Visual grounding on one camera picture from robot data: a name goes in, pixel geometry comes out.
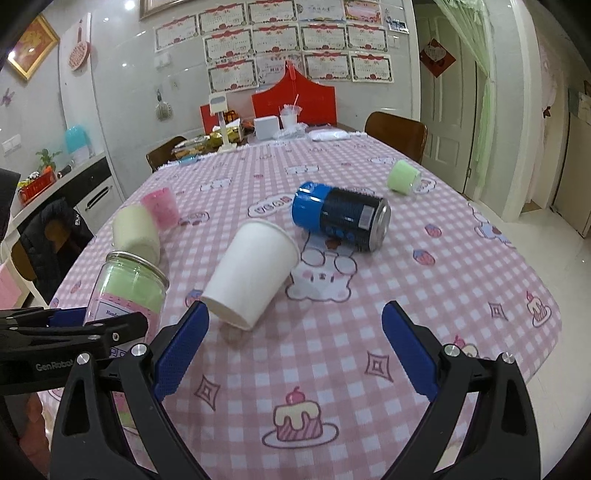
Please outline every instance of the wooden chair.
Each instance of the wooden chair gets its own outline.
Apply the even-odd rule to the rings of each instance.
[[[51,220],[45,228],[45,236],[51,243],[53,243],[54,252],[59,252],[67,243],[74,249],[77,255],[80,255],[81,250],[71,241],[70,234],[70,229],[66,228],[59,220]],[[11,257],[14,267],[22,278],[28,281],[33,281],[37,278],[33,266],[31,265],[31,261],[29,260],[29,256],[20,240],[18,240],[18,242],[12,247]]]
[[[172,140],[167,141],[164,145],[159,146],[156,150],[152,150],[146,155],[148,165],[152,168],[152,172],[158,170],[162,165],[171,160],[175,160],[172,155],[173,148],[179,143],[185,141],[184,137],[174,137]]]
[[[389,113],[374,112],[365,124],[365,132],[415,162],[422,162],[427,143],[427,127],[421,122]]]

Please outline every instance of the blue gripper pad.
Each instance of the blue gripper pad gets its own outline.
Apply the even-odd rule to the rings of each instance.
[[[85,316],[86,307],[59,310],[49,318],[48,324],[50,327],[81,327]]]
[[[154,368],[154,395],[158,401],[177,391],[208,329],[209,312],[202,303],[178,329]]]
[[[437,367],[402,314],[389,303],[382,312],[382,328],[415,391],[433,402],[439,392]]]

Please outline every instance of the soda can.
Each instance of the soda can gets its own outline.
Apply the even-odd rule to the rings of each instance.
[[[312,181],[298,189],[291,208],[297,226],[370,252],[384,243],[391,215],[384,198]]]

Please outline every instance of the metal screw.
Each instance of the metal screw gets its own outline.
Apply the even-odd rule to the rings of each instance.
[[[513,356],[512,353],[503,352],[503,354],[501,355],[501,358],[503,359],[503,361],[506,364],[514,364],[515,363],[515,357]]]
[[[445,354],[447,356],[458,356],[460,355],[460,349],[457,347],[457,345],[446,345],[445,348],[443,349],[443,351],[445,352]]]
[[[148,347],[143,343],[138,343],[131,348],[131,355],[142,356],[148,351]]]
[[[88,353],[81,353],[80,355],[78,355],[78,357],[76,358],[76,363],[78,365],[84,365],[87,364],[90,361],[90,355]]]

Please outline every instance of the glass jar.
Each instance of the glass jar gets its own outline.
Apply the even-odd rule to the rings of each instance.
[[[160,313],[170,283],[155,265],[127,252],[111,252],[100,269],[85,322],[140,312],[148,319],[145,341],[156,336]],[[121,346],[123,355],[127,351]]]

